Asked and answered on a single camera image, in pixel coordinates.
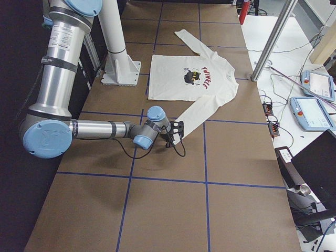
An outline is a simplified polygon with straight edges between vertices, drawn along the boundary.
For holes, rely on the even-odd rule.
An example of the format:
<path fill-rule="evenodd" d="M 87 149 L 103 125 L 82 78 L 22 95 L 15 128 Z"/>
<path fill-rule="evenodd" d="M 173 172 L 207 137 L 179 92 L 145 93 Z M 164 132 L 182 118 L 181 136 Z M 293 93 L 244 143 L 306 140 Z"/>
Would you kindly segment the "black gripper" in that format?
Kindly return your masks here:
<path fill-rule="evenodd" d="M 166 147 L 174 147 L 174 141 L 182 140 L 184 136 L 184 122 L 171 121 L 170 129 L 166 129 Z"/>

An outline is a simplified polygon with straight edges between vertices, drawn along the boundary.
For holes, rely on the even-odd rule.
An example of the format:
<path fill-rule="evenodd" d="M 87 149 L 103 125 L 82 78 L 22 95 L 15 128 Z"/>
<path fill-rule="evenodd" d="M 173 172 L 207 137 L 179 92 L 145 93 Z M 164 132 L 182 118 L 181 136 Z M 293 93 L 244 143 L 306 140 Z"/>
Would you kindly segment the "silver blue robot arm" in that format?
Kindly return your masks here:
<path fill-rule="evenodd" d="M 102 82 L 135 86 L 141 63 L 128 55 L 116 1 L 48 1 L 52 29 L 46 55 L 41 59 L 43 75 L 35 104 L 28 108 L 19 127 L 27 152 L 42 159 L 65 153 L 74 139 L 119 141 L 128 138 L 150 152 L 157 137 L 174 147 L 184 134 L 183 122 L 170 121 L 159 106 L 151 107 L 143 125 L 132 122 L 75 120 L 68 110 L 85 35 L 99 18 L 108 50 Z"/>

